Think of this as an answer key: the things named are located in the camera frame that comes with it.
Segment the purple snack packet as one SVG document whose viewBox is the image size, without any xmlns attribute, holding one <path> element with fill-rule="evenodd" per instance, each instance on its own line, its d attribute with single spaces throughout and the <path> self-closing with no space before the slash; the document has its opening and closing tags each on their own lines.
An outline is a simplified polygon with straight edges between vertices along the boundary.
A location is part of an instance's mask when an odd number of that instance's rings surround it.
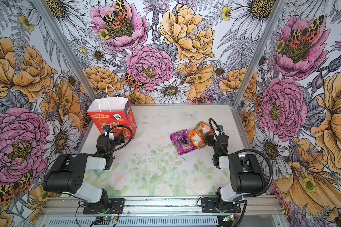
<svg viewBox="0 0 341 227">
<path fill-rule="evenodd" d="M 170 140 L 179 155 L 183 155 L 197 149 L 188 136 L 188 130 L 181 130 L 170 135 Z"/>
</svg>

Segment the red paper gift bag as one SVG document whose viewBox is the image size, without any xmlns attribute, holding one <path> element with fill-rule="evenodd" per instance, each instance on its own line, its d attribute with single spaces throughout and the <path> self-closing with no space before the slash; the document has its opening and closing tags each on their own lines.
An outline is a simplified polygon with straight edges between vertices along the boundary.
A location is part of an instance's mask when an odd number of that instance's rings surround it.
<svg viewBox="0 0 341 227">
<path fill-rule="evenodd" d="M 100 133 L 104 133 L 105 127 L 116 127 L 111 130 L 116 133 L 124 132 L 126 139 L 134 138 L 137 130 L 135 117 L 128 98 L 121 97 L 112 85 L 107 85 L 106 92 L 114 94 L 95 99 L 89 106 L 87 113 L 93 120 Z"/>
</svg>

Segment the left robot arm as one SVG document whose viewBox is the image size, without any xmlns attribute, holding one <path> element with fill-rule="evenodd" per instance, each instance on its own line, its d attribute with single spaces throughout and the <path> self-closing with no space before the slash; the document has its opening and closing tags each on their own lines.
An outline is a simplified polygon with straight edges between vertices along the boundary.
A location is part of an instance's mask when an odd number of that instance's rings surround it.
<svg viewBox="0 0 341 227">
<path fill-rule="evenodd" d="M 84 175 L 89 170 L 110 170 L 116 146 L 124 142 L 122 131 L 107 132 L 97 139 L 96 154 L 59 155 L 45 175 L 43 189 L 80 199 L 84 214 L 121 214 L 125 200 L 110 199 L 105 189 L 86 182 Z"/>
</svg>

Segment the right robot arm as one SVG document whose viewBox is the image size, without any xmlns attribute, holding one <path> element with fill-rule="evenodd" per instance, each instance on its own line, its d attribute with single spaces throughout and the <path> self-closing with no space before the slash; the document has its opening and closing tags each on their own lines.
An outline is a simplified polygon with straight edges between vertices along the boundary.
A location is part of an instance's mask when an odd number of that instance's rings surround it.
<svg viewBox="0 0 341 227">
<path fill-rule="evenodd" d="M 214 150 L 213 164 L 229 171 L 230 183 L 218 188 L 214 197 L 201 198 L 203 213 L 239 213 L 245 198 L 260 196 L 271 186 L 273 168 L 267 157 L 254 149 L 226 154 L 228 140 L 224 133 L 206 134 L 206 144 Z"/>
</svg>

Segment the orange snack packet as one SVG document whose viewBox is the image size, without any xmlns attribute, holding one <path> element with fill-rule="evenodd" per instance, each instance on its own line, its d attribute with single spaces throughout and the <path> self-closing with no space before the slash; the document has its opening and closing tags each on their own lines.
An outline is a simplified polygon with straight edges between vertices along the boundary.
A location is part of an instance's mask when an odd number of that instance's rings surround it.
<svg viewBox="0 0 341 227">
<path fill-rule="evenodd" d="M 193 145 L 196 146 L 198 149 L 201 149 L 206 145 L 203 134 L 197 129 L 193 129 L 189 133 L 188 138 L 191 140 Z"/>
<path fill-rule="evenodd" d="M 208 135 L 214 135 L 213 132 L 212 132 L 211 127 L 208 124 L 204 123 L 204 122 L 200 122 L 197 125 L 196 129 L 203 136 L 206 136 L 207 134 Z"/>
</svg>

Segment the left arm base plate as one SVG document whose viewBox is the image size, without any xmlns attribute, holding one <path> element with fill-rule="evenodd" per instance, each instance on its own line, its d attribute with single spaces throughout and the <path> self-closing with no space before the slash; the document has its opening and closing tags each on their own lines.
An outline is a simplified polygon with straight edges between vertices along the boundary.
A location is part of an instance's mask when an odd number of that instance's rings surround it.
<svg viewBox="0 0 341 227">
<path fill-rule="evenodd" d="M 122 214 L 124 209 L 125 199 L 115 198 L 109 199 L 108 202 L 100 201 L 97 203 L 89 203 L 83 209 L 85 215 L 100 215 L 100 214 Z"/>
</svg>

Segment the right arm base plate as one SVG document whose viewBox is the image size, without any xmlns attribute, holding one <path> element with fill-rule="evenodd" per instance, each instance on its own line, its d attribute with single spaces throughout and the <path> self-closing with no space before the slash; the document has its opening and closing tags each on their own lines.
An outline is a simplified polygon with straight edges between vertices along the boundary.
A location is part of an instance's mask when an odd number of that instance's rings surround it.
<svg viewBox="0 0 341 227">
<path fill-rule="evenodd" d="M 203 213 L 241 213 L 240 205 L 216 197 L 199 197 L 197 205 Z"/>
</svg>

